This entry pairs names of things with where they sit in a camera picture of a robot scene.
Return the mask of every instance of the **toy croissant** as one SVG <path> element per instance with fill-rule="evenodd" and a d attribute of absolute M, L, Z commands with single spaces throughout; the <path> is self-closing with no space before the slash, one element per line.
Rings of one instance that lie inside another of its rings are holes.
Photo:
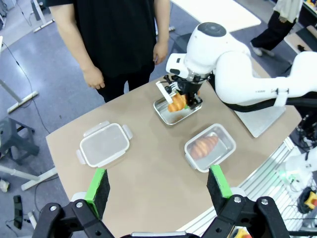
<path fill-rule="evenodd" d="M 187 105 L 187 100 L 185 95 L 180 95 L 177 93 L 174 97 L 172 97 L 173 103 L 168 105 L 168 111 L 170 113 L 177 112 L 183 110 Z"/>
<path fill-rule="evenodd" d="M 194 160 L 199 160 L 203 157 L 206 157 L 211 151 L 213 151 L 218 141 L 219 138 L 217 136 L 206 136 L 199 138 L 195 141 L 190 155 Z"/>

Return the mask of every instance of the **beige table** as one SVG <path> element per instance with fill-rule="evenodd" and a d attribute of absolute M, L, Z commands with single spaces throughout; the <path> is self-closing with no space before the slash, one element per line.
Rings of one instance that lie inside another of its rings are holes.
<path fill-rule="evenodd" d="M 260 76 L 267 76 L 257 63 L 254 68 Z M 211 124 L 222 124 L 237 143 L 237 150 L 221 163 L 230 185 L 237 186 L 301 120 L 293 107 L 287 107 L 266 133 L 254 139 L 205 83 L 201 88 L 202 109 L 180 124 L 167 127 L 153 108 L 153 102 L 162 97 L 155 82 L 96 108 L 47 136 L 61 182 L 71 198 L 88 188 L 95 172 L 81 165 L 76 157 L 83 133 L 105 120 L 131 128 L 134 137 L 127 153 L 107 167 L 111 192 L 104 221 L 115 237 L 133 231 L 175 231 L 212 206 L 206 188 L 208 174 L 193 170 L 184 155 L 185 143 Z"/>
<path fill-rule="evenodd" d="M 317 30 L 313 26 L 308 26 L 307 29 L 317 38 Z M 284 41 L 296 52 L 300 53 L 297 46 L 301 45 L 306 51 L 312 51 L 312 49 L 302 40 L 296 33 L 289 34 L 284 38 Z"/>

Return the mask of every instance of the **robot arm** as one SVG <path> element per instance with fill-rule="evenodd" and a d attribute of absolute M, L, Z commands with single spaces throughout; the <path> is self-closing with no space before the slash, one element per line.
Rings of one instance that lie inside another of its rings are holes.
<path fill-rule="evenodd" d="M 228 104 L 276 98 L 274 105 L 284 106 L 287 98 L 302 97 L 308 92 L 317 91 L 316 73 L 307 64 L 316 60 L 317 53 L 303 52 L 295 58 L 289 77 L 255 78 L 248 55 L 227 52 L 219 57 L 216 64 L 216 93 Z"/>
<path fill-rule="evenodd" d="M 274 100 L 270 106 L 281 107 L 289 103 L 289 98 L 317 91 L 315 69 L 309 64 L 316 61 L 317 53 L 303 52 L 296 56 L 289 77 L 255 78 L 248 47 L 222 26 L 208 22 L 196 27 L 186 54 L 172 54 L 168 59 L 166 71 L 176 75 L 171 86 L 158 86 L 169 103 L 178 91 L 186 94 L 188 106 L 194 108 L 202 103 L 197 96 L 201 85 L 214 77 L 214 89 L 227 105 Z"/>

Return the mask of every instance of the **stainless steel container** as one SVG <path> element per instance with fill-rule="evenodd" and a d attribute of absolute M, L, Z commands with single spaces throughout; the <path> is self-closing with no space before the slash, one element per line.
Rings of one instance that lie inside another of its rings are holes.
<path fill-rule="evenodd" d="M 170 113 L 168 111 L 168 102 L 165 98 L 161 98 L 154 102 L 154 109 L 159 115 L 159 117 L 163 120 L 164 123 L 167 125 L 175 125 L 180 121 L 184 120 L 185 118 L 189 117 L 191 114 L 198 111 L 202 108 L 202 105 L 197 106 L 194 109 L 183 109 L 178 112 Z"/>

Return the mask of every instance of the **white table leg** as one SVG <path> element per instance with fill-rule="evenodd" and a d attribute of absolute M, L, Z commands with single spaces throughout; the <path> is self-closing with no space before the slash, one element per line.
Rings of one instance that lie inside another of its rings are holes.
<path fill-rule="evenodd" d="M 31 222 L 31 224 L 32 224 L 32 226 L 33 226 L 33 229 L 35 229 L 35 227 L 36 227 L 36 225 L 37 225 L 37 222 L 36 222 L 36 220 L 35 220 L 35 217 L 34 217 L 33 212 L 29 212 L 29 213 L 28 213 L 28 216 L 29 216 L 29 220 L 30 220 L 30 222 Z"/>
<path fill-rule="evenodd" d="M 10 168 L 7 168 L 7 167 L 1 166 L 1 165 L 0 165 L 0 171 L 4 172 L 4 173 L 7 173 L 7 174 L 10 174 L 10 175 L 13 175 L 13 176 L 17 176 L 17 177 L 23 178 L 23 179 L 39 180 L 38 176 L 27 174 L 25 172 L 21 172 L 19 170 L 15 170 L 15 169 L 10 169 Z"/>
<path fill-rule="evenodd" d="M 44 15 L 43 15 L 43 13 L 42 13 L 42 10 L 41 10 L 41 8 L 40 8 L 40 5 L 39 5 L 38 1 L 37 1 L 37 0 L 33 0 L 33 1 L 34 1 L 35 9 L 36 9 L 36 11 L 38 12 L 38 14 L 39 14 L 39 16 L 40 16 L 40 19 L 41 19 L 41 21 L 42 21 L 42 23 L 43 23 L 43 25 L 41 25 L 40 27 L 36 28 L 36 29 L 33 31 L 33 32 L 35 33 L 35 32 L 38 32 L 39 30 L 43 29 L 44 27 L 50 25 L 51 23 L 53 23 L 53 22 L 54 22 L 54 19 L 51 20 L 51 21 L 49 21 L 49 22 L 47 22 L 47 21 L 45 20 L 45 17 L 44 17 Z"/>
<path fill-rule="evenodd" d="M 38 183 L 43 182 L 44 180 L 47 180 L 48 178 L 54 176 L 57 174 L 57 169 L 54 167 L 51 170 L 45 172 L 44 174 L 37 176 L 37 180 L 30 180 L 28 182 L 26 182 L 25 184 L 23 184 L 21 186 L 22 191 L 25 191 L 31 187 L 33 187 L 34 185 L 37 185 Z"/>
<path fill-rule="evenodd" d="M 0 14 L 0 20 L 2 21 L 2 29 L 5 27 L 6 18 L 3 18 Z"/>
<path fill-rule="evenodd" d="M 25 104 L 26 102 L 28 102 L 29 100 L 31 100 L 32 98 L 36 97 L 39 94 L 37 91 L 34 91 L 28 96 L 26 96 L 25 98 L 20 99 L 19 96 L 17 96 L 15 92 L 13 92 L 1 79 L 0 79 L 0 86 L 2 86 L 5 89 L 5 91 L 7 91 L 8 94 L 10 94 L 17 101 L 16 104 L 14 104 L 12 107 L 10 107 L 7 110 L 8 114 L 13 112 L 15 109 L 17 109 L 18 107 Z"/>

